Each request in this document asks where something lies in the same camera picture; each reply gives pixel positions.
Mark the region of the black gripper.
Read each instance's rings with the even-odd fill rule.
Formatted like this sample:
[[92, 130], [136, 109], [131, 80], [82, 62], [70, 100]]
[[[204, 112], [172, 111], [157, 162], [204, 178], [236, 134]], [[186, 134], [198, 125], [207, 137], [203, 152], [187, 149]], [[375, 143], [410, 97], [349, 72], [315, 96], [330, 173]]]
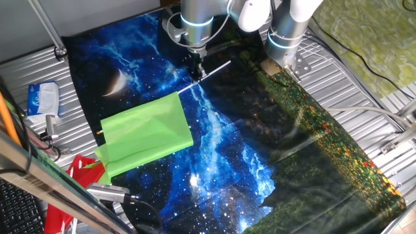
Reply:
[[194, 82], [201, 81], [207, 76], [205, 69], [202, 66], [203, 58], [200, 54], [187, 55], [187, 68], [190, 71], [190, 76]]

